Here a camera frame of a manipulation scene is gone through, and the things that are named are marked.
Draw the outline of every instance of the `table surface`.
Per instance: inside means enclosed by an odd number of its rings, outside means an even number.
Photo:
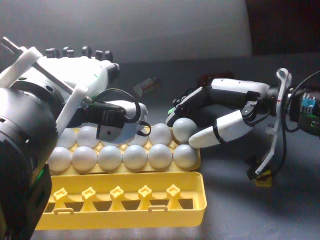
[[[145,75],[141,73],[142,70],[139,71],[140,75],[136,73],[138,67],[134,64],[121,66],[122,83],[115,84],[113,87],[131,91],[135,82],[140,82],[146,76],[156,73],[162,80],[166,79],[169,82],[178,81],[177,78],[182,76],[184,88],[187,88],[186,82],[190,83],[195,77],[191,72],[206,72],[206,69],[201,70],[190,63],[175,63],[174,66],[158,64],[157,67],[148,64],[138,66],[143,68]],[[170,102],[183,92],[184,89],[181,87],[174,90],[164,88],[161,92],[141,99],[149,111],[148,121],[151,124],[164,122]],[[301,131],[287,135],[287,161],[282,171],[273,180],[271,188],[256,187],[246,175],[248,165],[244,160],[253,154],[262,155],[266,151],[264,128],[268,122],[272,121],[274,121],[272,118],[268,118],[248,135],[229,144],[201,149],[202,162],[199,172],[203,175],[207,208],[200,226],[36,231],[32,239],[319,239],[320,152],[317,137]],[[282,141],[280,140],[272,160],[274,166],[279,162],[281,155]]]

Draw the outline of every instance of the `yellow object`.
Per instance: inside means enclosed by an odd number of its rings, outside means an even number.
[[[265,171],[263,174],[261,174],[261,177],[265,176],[265,175],[269,175],[271,174],[271,170],[267,170]],[[271,188],[272,187],[272,177],[267,177],[266,179],[264,180],[259,180],[259,178],[257,178],[255,180],[255,185],[257,187],[264,187],[264,188]]]
[[[176,139],[171,141],[171,152],[178,144]],[[103,147],[100,142],[94,150],[99,154]],[[123,153],[127,147],[118,148]],[[147,141],[143,147],[148,153],[152,144]],[[172,162],[165,169],[155,169],[146,163],[133,171],[122,163],[113,171],[97,164],[89,171],[70,166],[51,172],[51,196],[36,230],[198,226],[207,200],[202,175],[190,172],[200,166],[198,149],[197,157],[191,168]]]

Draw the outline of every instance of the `egg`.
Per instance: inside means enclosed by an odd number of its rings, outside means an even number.
[[[66,149],[71,148],[76,143],[76,133],[71,128],[66,128],[60,135],[56,146],[64,147]]]
[[[115,143],[109,143],[106,141],[101,141],[103,146],[114,146],[114,147],[119,147],[121,144],[115,144]]]
[[[153,145],[148,153],[148,163],[156,168],[163,169],[168,167],[172,162],[172,153],[170,149],[163,144]]]
[[[131,145],[123,153],[123,163],[129,169],[140,169],[147,163],[146,150],[139,145]]]
[[[152,145],[163,144],[168,145],[172,140],[170,128],[164,123],[157,123],[151,129],[149,141]]]
[[[105,170],[116,169],[122,163],[122,154],[115,146],[105,146],[98,155],[98,164]]]
[[[187,144],[177,146],[173,151],[173,161],[181,168],[191,168],[198,159],[196,150]]]
[[[147,130],[144,128],[142,130],[143,133],[147,133]],[[146,142],[148,141],[148,137],[147,136],[140,136],[140,135],[137,135],[135,136],[135,138],[128,143],[129,146],[131,145],[139,145],[139,146],[143,146],[146,144]]]
[[[47,163],[50,170],[61,172],[70,167],[72,161],[72,153],[62,146],[57,146],[53,149]]]
[[[87,171],[97,164],[96,152],[88,146],[78,147],[72,155],[72,165],[79,171]]]
[[[172,126],[174,137],[181,143],[188,143],[189,138],[198,131],[198,127],[194,121],[189,118],[182,117],[177,119]]]
[[[76,143],[82,147],[86,146],[94,148],[99,144],[99,140],[96,139],[97,129],[93,126],[83,126],[76,135]]]

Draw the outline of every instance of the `gray table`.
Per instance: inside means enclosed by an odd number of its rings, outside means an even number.
[[[268,83],[267,79],[274,78],[274,70],[278,67],[297,71],[293,76],[306,76],[320,67],[320,56],[244,58],[236,62],[224,59],[123,64],[121,79],[113,87],[132,92],[135,83],[148,76],[158,75],[165,84],[160,91],[141,99],[148,107],[149,122],[155,124],[164,122],[174,97],[194,85],[195,79],[201,74],[217,71],[217,65],[221,71],[233,71],[238,79]],[[262,71],[250,71],[253,64],[263,66]],[[301,73],[298,67],[307,70]],[[223,114],[227,110],[221,108],[218,111]],[[264,153],[264,127],[272,121],[272,118],[268,118],[254,131],[230,144],[201,150],[199,171],[204,179],[207,208],[203,222],[198,227],[36,231],[32,239],[319,239],[320,140],[317,137],[301,131],[287,135],[287,161],[272,188],[256,187],[246,176],[248,165],[244,160],[252,154]],[[279,162],[282,154],[281,142],[277,145],[272,161],[274,165]]]

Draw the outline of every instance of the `egg carton slot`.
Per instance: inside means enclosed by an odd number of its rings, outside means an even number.
[[[142,137],[139,136],[138,139],[135,138],[132,142],[121,145],[96,140],[95,134],[97,129],[91,126],[86,126],[84,128],[86,128],[86,131],[83,128],[67,128],[65,130],[69,135],[72,135],[72,140],[66,142],[65,139],[62,139],[62,141],[59,139],[60,143],[58,141],[57,144],[59,147],[55,148],[48,160],[52,175],[189,172],[198,169],[201,165],[199,149],[191,148],[187,144],[181,144],[173,135],[172,128],[169,127],[167,128],[170,130],[171,136],[169,139],[165,140],[166,142],[163,142],[164,144],[152,144],[154,140],[150,141],[149,137],[144,137],[144,139],[142,139]],[[79,139],[79,133],[86,133],[87,135],[84,135],[84,138]],[[187,159],[192,156],[192,154],[189,154],[187,157],[182,156],[179,159],[176,157],[175,159],[175,150],[177,148],[184,148],[184,150],[192,151],[191,153],[194,152],[194,159]],[[143,152],[146,154],[144,159],[136,161],[133,159],[134,157],[130,157],[128,153],[132,149],[141,151],[143,149]],[[51,158],[55,151],[60,151],[60,154],[65,151],[67,157],[58,155],[58,161],[53,163]],[[115,154],[118,154],[119,157],[110,156],[107,151],[109,151],[109,153],[115,151]],[[102,155],[99,157],[101,153],[106,155],[104,159],[102,159]],[[92,155],[91,160],[88,160],[90,157],[85,158],[85,154]]]
[[[52,176],[37,230],[187,227],[207,206],[198,172]]]

